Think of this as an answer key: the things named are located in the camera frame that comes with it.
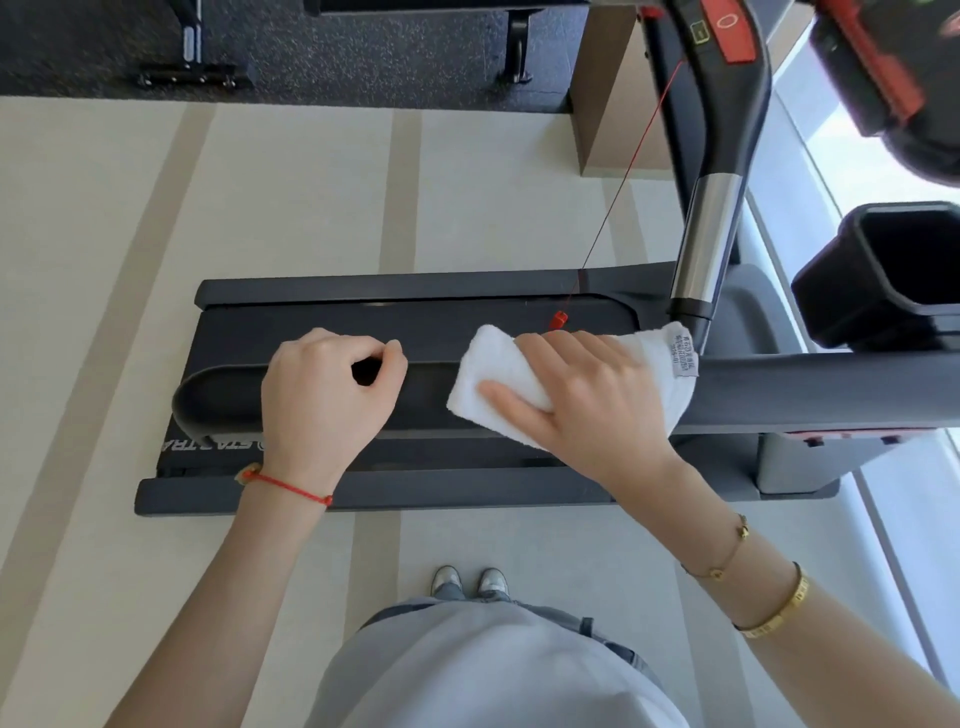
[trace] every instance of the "red control panel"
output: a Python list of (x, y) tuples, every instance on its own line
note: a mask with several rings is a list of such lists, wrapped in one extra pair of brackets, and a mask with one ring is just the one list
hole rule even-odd
[(756, 61), (754, 34), (740, 4), (736, 0), (700, 0), (700, 5), (727, 63)]

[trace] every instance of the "gold bangle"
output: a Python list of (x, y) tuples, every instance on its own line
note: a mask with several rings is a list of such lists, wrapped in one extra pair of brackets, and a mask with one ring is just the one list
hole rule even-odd
[(787, 599), (786, 604), (784, 604), (772, 617), (767, 619), (758, 627), (752, 627), (751, 629), (741, 629), (736, 627), (737, 632), (746, 637), (748, 640), (755, 640), (759, 637), (764, 637), (769, 635), (771, 632), (775, 632), (780, 629), (780, 626), (786, 622), (787, 616), (797, 609), (801, 604), (804, 603), (807, 593), (810, 591), (810, 580), (806, 578), (804, 569), (796, 561), (793, 562), (793, 565), (797, 567), (797, 588), (793, 590), (793, 594)]
[(736, 514), (740, 517), (740, 525), (736, 529), (736, 535), (740, 537), (740, 540), (736, 542), (736, 546), (733, 548), (733, 553), (730, 555), (730, 558), (724, 563), (722, 567), (716, 567), (711, 569), (705, 574), (691, 573), (683, 564), (684, 571), (686, 571), (690, 576), (693, 576), (697, 579), (713, 579), (713, 581), (723, 581), (723, 577), (727, 575), (727, 569), (730, 567), (730, 564), (733, 562), (733, 557), (736, 556), (737, 552), (740, 550), (740, 547), (743, 545), (743, 542), (747, 540), (747, 537), (750, 535), (750, 526), (747, 525), (747, 517), (742, 513)]

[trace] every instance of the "white shirt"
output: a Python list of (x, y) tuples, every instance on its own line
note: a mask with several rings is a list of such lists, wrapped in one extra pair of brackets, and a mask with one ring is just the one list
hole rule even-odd
[(362, 629), (306, 728), (687, 728), (599, 642), (509, 603), (446, 602)]

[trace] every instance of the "white tag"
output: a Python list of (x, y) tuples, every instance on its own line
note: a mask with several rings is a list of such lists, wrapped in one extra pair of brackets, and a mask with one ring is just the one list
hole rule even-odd
[(673, 376), (700, 375), (693, 339), (686, 331), (674, 335), (670, 345), (670, 358), (673, 360)]

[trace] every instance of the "shoe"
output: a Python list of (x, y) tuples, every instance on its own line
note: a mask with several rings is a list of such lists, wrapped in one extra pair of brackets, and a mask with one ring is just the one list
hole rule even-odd
[(437, 569), (437, 573), (433, 575), (433, 584), (430, 585), (430, 595), (436, 596), (437, 591), (445, 584), (454, 584), (461, 592), (464, 590), (464, 583), (460, 580), (460, 573), (450, 566)]
[(504, 596), (510, 596), (510, 590), (507, 588), (507, 577), (503, 575), (503, 571), (500, 569), (484, 569), (477, 584), (477, 594), (482, 596), (486, 592), (501, 592)]

